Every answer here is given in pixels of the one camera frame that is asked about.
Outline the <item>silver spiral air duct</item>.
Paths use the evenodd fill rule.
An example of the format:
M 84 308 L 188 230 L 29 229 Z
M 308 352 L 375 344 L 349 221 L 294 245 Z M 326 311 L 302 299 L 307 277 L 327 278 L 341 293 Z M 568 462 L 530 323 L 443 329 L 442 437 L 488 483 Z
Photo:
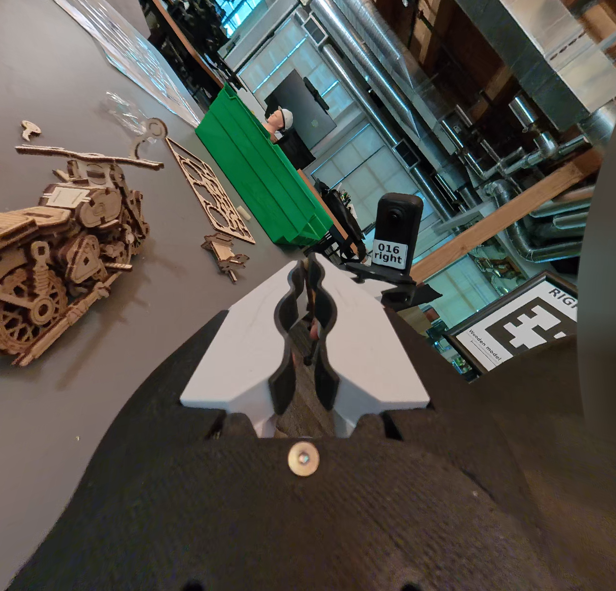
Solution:
M 370 0 L 312 0 L 328 43 L 321 54 L 443 221 L 469 183 L 443 128 L 442 98 Z

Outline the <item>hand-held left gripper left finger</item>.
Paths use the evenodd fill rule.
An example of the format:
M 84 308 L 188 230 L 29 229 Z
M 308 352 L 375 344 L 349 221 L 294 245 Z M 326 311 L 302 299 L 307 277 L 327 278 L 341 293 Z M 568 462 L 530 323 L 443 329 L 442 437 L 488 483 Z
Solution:
M 290 330 L 304 317 L 305 268 L 290 262 L 228 310 L 181 394 L 187 408 L 247 416 L 258 437 L 272 438 L 293 399 L 296 374 Z

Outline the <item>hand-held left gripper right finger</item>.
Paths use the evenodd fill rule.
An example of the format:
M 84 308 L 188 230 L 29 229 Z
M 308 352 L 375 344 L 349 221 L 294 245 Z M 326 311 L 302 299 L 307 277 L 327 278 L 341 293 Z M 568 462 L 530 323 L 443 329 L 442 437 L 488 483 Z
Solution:
M 367 414 L 425 409 L 430 397 L 381 303 L 318 254 L 308 285 L 319 325 L 315 391 L 336 436 L 349 437 Z

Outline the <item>person's brown sweater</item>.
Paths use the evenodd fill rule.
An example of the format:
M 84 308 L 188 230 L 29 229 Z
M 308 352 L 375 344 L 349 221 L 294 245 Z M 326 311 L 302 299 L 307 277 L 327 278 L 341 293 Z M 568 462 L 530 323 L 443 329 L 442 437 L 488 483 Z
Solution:
M 568 590 L 615 590 L 615 443 L 584 418 L 574 335 L 472 382 L 519 464 Z

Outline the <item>green plastic bin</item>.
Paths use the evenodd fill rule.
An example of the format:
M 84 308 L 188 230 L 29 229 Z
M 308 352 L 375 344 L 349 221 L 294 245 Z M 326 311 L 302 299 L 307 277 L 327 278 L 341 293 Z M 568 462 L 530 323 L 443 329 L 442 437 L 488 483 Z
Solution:
M 330 216 L 231 85 L 195 132 L 272 242 L 313 246 L 329 232 Z

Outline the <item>framed black-white marker sign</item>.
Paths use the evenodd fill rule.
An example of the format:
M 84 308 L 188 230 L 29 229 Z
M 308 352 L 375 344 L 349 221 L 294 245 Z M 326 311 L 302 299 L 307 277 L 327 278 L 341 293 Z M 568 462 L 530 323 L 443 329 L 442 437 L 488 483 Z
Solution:
M 578 289 L 543 271 L 444 333 L 485 374 L 525 351 L 577 332 Z

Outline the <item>grey desk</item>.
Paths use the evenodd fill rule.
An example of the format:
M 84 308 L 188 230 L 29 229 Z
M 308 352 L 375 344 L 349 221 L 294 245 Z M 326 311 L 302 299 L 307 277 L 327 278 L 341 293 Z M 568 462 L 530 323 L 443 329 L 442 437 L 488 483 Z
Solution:
M 166 123 L 169 136 L 209 163 L 234 204 L 234 187 L 193 127 L 108 62 L 97 42 L 53 0 L 1 0 L 1 210 L 30 207 L 65 169 L 62 158 L 15 152 L 22 120 L 42 130 L 35 144 L 126 156 L 133 142 L 105 106 L 106 93 Z M 99 442 L 155 368 L 220 310 L 294 259 L 257 222 L 256 244 L 234 284 L 201 248 L 212 232 L 162 141 L 142 145 L 158 172 L 124 167 L 143 192 L 151 235 L 134 270 L 112 285 L 42 357 L 27 367 L 1 357 L 1 589 L 7 587 L 78 486 Z

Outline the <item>wooden motorcycle model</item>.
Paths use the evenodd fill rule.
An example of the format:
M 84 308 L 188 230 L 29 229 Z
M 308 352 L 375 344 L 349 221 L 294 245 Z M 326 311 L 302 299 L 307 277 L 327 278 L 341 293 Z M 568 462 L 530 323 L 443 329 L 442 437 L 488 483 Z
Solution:
M 142 193 L 127 186 L 122 165 L 159 171 L 139 159 L 139 145 L 167 137 L 158 118 L 145 121 L 128 157 L 19 145 L 23 155 L 58 156 L 66 171 L 36 206 L 1 214 L 1 354 L 24 367 L 83 317 L 133 269 L 150 236 Z

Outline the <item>wooden beam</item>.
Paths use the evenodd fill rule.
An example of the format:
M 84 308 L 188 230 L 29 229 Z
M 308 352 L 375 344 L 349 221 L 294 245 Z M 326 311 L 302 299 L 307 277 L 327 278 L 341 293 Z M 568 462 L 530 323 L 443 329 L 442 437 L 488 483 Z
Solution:
M 602 163 L 603 156 L 597 149 L 591 149 L 577 156 L 413 265 L 410 276 L 416 282 L 426 281 L 451 263 L 464 257 L 478 245 L 538 209 L 548 200 L 600 170 Z

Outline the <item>small wooden ribbed frame assembly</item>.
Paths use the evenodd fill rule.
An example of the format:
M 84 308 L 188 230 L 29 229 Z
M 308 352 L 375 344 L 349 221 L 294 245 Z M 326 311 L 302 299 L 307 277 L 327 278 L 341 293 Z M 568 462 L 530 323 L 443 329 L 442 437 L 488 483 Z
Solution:
M 226 274 L 235 284 L 237 282 L 236 271 L 243 269 L 250 259 L 245 254 L 235 254 L 232 250 L 232 238 L 224 233 L 205 235 L 201 247 L 212 253 L 218 265 L 219 271 Z

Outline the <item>clear plastic sleeve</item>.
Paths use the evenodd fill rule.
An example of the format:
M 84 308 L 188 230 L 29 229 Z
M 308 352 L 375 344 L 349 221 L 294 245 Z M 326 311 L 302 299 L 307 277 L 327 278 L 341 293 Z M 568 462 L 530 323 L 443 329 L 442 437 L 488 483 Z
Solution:
M 158 51 L 106 0 L 53 0 L 103 48 L 108 61 L 172 113 L 196 128 L 199 118 Z

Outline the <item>rectangular metal air duct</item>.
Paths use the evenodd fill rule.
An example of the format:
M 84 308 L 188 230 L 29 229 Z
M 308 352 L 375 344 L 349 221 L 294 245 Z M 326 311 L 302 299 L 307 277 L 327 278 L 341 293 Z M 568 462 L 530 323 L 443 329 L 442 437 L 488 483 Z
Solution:
M 560 0 L 455 0 L 560 131 L 609 142 L 615 65 Z

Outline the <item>silver pipe bundle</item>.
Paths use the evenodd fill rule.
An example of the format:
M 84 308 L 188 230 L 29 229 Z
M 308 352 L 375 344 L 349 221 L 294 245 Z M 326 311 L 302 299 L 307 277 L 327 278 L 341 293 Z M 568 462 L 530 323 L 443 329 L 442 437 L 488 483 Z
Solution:
M 442 120 L 442 128 L 456 146 L 456 154 L 483 194 L 493 199 L 498 207 L 518 197 L 525 188 L 522 181 L 529 181 L 530 187 L 541 182 L 542 166 L 556 172 L 570 161 L 571 157 L 597 151 L 603 156 L 615 127 L 615 102 L 608 102 L 578 125 L 578 135 L 559 142 L 544 128 L 535 108 L 517 94 L 509 103 L 510 115 L 521 125 L 526 136 L 524 145 L 532 145 L 530 151 L 524 146 L 500 156 L 487 141 L 487 131 L 480 131 L 475 121 L 457 106 L 458 122 L 465 127 L 458 128 L 454 121 Z M 504 233 L 521 258 L 535 264 L 553 262 L 577 257 L 581 250 L 581 239 L 585 224 L 574 226 L 571 231 L 558 228 L 556 224 L 542 221 L 568 212 L 577 213 L 587 198 L 574 198 L 573 202 L 557 202 L 547 199 L 520 220 L 504 229 Z

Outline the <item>crumpled clear plastic bag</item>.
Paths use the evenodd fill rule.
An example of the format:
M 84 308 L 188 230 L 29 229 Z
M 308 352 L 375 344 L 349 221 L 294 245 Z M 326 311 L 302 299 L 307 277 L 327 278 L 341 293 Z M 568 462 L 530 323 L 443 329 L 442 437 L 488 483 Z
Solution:
M 103 107 L 125 129 L 137 135 L 144 134 L 147 117 L 133 102 L 108 91 L 105 93 Z

